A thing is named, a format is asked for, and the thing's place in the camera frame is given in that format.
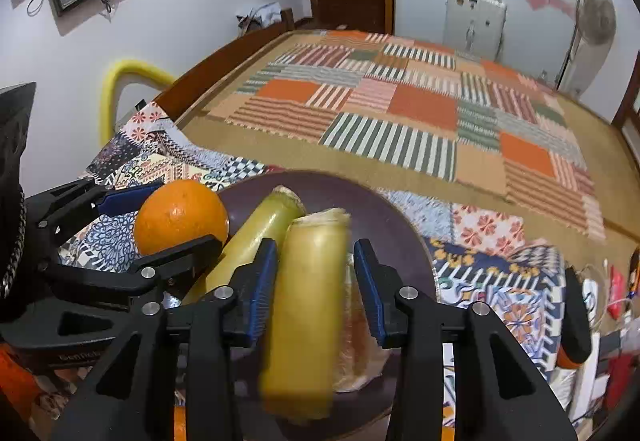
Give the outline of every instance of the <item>corn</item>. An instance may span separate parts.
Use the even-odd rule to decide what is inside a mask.
[[[349,223],[343,209],[296,219],[282,247],[259,384],[264,408],[296,423],[329,415]]]
[[[294,219],[305,215],[300,198],[284,186],[277,186],[262,200],[247,221],[226,243],[213,269],[203,273],[182,303],[190,304],[218,286],[228,284],[236,268],[254,260],[260,241],[270,237],[280,250],[287,228]]]

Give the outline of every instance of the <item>silver screw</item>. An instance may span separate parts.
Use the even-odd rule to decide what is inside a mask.
[[[471,309],[476,315],[487,316],[489,314],[489,306],[484,302],[474,302]]]
[[[145,314],[145,315],[147,315],[147,316],[153,316],[153,315],[155,315],[159,310],[160,310],[160,305],[158,304],[158,302],[147,302],[147,303],[142,307],[142,312],[143,312],[143,314]]]
[[[151,266],[146,266],[140,270],[140,275],[144,278],[154,278],[156,271]]]
[[[413,286],[402,286],[400,288],[400,296],[407,300],[413,300],[418,296],[418,290]]]
[[[234,289],[231,286],[220,286],[213,290],[213,296],[219,298],[220,300],[224,300],[225,298],[229,298],[234,294]]]

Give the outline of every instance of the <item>standing fan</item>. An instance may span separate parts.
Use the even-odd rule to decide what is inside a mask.
[[[577,0],[576,35],[559,89],[579,97],[593,82],[616,34],[612,0]]]

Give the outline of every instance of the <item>plate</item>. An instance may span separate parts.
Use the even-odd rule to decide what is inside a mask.
[[[436,298],[431,263],[422,238],[395,206],[370,189],[331,174],[290,170],[252,177],[220,191],[229,215],[230,235],[276,186],[295,192],[307,212],[344,208],[351,214],[352,242],[369,239],[382,264],[396,268],[405,284]],[[233,349],[232,371],[242,433],[256,441],[324,441],[345,437],[385,415],[393,403],[399,354],[389,357],[382,376],[356,392],[334,394],[331,416],[293,425],[260,406],[257,381],[261,348]]]

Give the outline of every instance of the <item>wooden headboard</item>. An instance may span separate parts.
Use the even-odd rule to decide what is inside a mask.
[[[213,84],[229,74],[251,55],[287,31],[293,31],[293,12],[280,12],[282,21],[263,30],[252,31],[231,41],[189,69],[156,97],[156,102],[172,120],[179,118]]]

